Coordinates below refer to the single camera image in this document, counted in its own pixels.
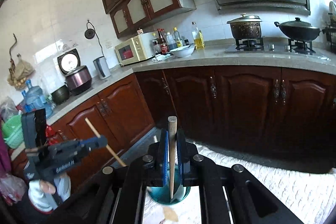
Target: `electric kettle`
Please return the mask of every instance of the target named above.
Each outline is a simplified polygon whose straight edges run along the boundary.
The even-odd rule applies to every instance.
[[[109,66],[107,65],[105,56],[98,57],[93,61],[93,64],[98,71],[98,75],[101,80],[111,76],[111,72]]]

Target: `microwave door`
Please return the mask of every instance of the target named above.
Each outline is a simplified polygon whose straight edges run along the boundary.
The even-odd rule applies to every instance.
[[[120,57],[120,63],[127,65],[139,61],[137,49],[132,41],[125,43],[124,47],[118,47],[118,55]]]

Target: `wooden stick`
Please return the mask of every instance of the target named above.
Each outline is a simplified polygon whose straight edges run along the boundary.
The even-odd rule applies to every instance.
[[[90,122],[90,120],[88,118],[85,118],[85,122],[91,128],[91,130],[93,131],[93,133],[98,138],[100,138],[100,134],[98,133],[98,131],[96,130],[96,128],[93,126],[93,124]],[[126,164],[118,157],[118,155],[113,151],[113,149],[108,144],[106,145],[106,149],[112,154],[113,157],[115,157],[115,159],[117,160],[117,162],[120,163],[121,166],[126,166]]]
[[[172,199],[174,195],[176,130],[177,130],[177,117],[169,116],[168,117],[168,133],[169,133],[170,199]]]

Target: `white bowl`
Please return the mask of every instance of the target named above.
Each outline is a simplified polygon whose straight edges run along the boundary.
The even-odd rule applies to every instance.
[[[193,53],[195,49],[195,45],[188,45],[188,46],[183,46],[179,48],[175,48],[170,51],[173,55],[182,58],[182,57],[187,57]]]

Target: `countertop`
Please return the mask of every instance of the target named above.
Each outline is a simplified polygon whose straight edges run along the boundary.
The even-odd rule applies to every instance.
[[[65,103],[57,106],[54,109],[53,115],[47,119],[47,124],[52,125],[98,92],[124,77],[139,71],[193,66],[250,65],[305,69],[336,75],[336,54],[322,48],[315,47],[316,55],[313,56],[288,53],[285,51],[225,53],[225,49],[232,45],[233,41],[217,41],[216,43],[219,44],[215,43],[215,45],[206,44],[204,49],[195,50],[191,56],[185,58],[173,56],[165,61],[159,62],[146,60],[124,67],[118,65],[110,70],[110,77],[104,80],[95,80],[95,77],[90,89],[78,96],[71,96]],[[22,143],[11,155],[11,159],[14,160],[24,148],[24,143]]]

